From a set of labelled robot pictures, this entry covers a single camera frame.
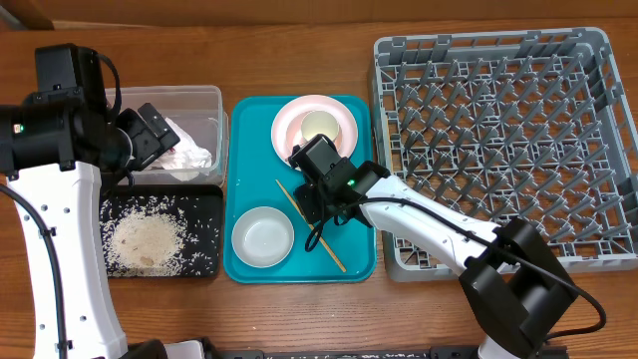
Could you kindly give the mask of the wooden chopstick plain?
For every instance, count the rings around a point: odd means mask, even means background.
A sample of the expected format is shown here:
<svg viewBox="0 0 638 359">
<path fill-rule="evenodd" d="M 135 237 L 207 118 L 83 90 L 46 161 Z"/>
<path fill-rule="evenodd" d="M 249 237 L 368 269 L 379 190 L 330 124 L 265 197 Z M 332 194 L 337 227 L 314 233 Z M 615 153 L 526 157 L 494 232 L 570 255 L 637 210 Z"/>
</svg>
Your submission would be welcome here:
<svg viewBox="0 0 638 359">
<path fill-rule="evenodd" d="M 277 185 L 279 186 L 279 188 L 281 189 L 281 191 L 284 193 L 284 195 L 288 198 L 289 202 L 293 205 L 293 207 L 295 208 L 295 210 L 298 212 L 298 214 L 304 219 L 304 221 L 306 222 L 306 224 L 309 226 L 310 229 L 314 229 L 314 225 L 309 223 L 306 219 L 306 217 L 304 216 L 304 214 L 301 212 L 300 207 L 298 206 L 298 204 L 295 202 L 294 198 L 292 197 L 292 195 L 288 192 L 288 190 L 283 186 L 283 184 L 279 181 L 279 179 L 276 179 L 275 182 L 277 183 Z M 342 263 L 342 261 L 336 256 L 335 252 L 332 250 L 332 248 L 328 245 L 328 243 L 325 241 L 325 239 L 323 237 L 319 237 L 319 242 L 322 244 L 322 246 L 324 247 L 324 249 L 328 252 L 328 254 L 330 255 L 330 257 L 333 259 L 333 261 L 337 264 L 337 266 L 340 268 L 340 270 L 345 273 L 347 271 L 346 267 L 344 266 L 344 264 Z"/>
</svg>

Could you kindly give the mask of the white napkin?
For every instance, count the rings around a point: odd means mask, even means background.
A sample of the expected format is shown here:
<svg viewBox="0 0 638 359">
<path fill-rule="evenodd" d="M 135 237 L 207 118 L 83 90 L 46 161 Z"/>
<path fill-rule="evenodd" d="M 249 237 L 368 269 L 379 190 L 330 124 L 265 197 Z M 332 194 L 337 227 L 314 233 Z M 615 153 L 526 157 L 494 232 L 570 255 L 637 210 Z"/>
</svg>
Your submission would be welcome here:
<svg viewBox="0 0 638 359">
<path fill-rule="evenodd" d="M 151 164 L 151 168 L 168 170 L 179 181 L 194 180 L 199 175 L 207 176 L 212 165 L 210 151 L 198 146 L 194 139 L 172 119 L 166 118 L 165 121 L 179 137 L 179 142 L 176 144 L 178 153 L 164 153 Z"/>
</svg>

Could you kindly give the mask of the white paper cup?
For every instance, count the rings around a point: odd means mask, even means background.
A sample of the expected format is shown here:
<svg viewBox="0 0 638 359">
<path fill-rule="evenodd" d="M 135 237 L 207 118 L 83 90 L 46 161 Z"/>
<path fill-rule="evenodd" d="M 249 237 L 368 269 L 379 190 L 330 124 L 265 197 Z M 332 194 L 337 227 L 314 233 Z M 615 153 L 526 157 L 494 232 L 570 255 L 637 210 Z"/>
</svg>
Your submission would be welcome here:
<svg viewBox="0 0 638 359">
<path fill-rule="evenodd" d="M 340 133 L 337 119 L 325 111 L 311 111 L 301 121 L 301 135 L 305 142 L 310 142 L 317 135 L 324 135 L 334 141 Z"/>
</svg>

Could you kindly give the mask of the grey bowl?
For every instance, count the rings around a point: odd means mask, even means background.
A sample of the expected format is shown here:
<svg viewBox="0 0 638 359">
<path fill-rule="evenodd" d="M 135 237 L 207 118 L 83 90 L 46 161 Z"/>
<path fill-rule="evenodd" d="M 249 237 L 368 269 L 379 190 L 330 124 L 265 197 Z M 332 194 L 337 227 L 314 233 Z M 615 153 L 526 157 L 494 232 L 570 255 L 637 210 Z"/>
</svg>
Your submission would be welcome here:
<svg viewBox="0 0 638 359">
<path fill-rule="evenodd" d="M 231 244 L 246 265 L 268 268 L 282 262 L 294 244 L 294 227 L 279 209 L 259 206 L 245 212 L 235 223 Z"/>
</svg>

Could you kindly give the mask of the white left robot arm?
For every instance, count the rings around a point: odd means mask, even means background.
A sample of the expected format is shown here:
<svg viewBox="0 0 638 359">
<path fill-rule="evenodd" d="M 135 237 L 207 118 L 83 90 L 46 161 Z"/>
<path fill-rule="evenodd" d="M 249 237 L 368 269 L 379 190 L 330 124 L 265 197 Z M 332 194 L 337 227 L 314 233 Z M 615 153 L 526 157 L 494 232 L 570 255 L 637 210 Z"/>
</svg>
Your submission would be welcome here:
<svg viewBox="0 0 638 359">
<path fill-rule="evenodd" d="M 27 249 L 38 358 L 162 358 L 130 344 L 117 317 L 100 233 L 102 193 L 173 148 L 150 104 L 108 99 L 108 57 L 74 44 L 38 48 L 37 90 L 1 110 L 1 190 L 16 204 Z"/>
</svg>

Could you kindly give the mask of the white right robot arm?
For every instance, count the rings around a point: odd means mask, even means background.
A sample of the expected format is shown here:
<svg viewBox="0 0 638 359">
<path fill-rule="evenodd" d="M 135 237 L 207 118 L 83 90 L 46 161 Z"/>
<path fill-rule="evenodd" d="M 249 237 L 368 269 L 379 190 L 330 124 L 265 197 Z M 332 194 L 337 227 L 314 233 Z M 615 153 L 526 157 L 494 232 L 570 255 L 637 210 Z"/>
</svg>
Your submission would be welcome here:
<svg viewBox="0 0 638 359">
<path fill-rule="evenodd" d="M 357 220 L 408 240 L 457 276 L 486 335 L 480 358 L 530 358 L 575 301 L 569 274 L 539 231 L 515 217 L 499 225 L 466 216 L 411 189 L 374 162 L 354 166 L 318 135 L 288 159 L 305 183 L 294 196 L 318 235 Z"/>
</svg>

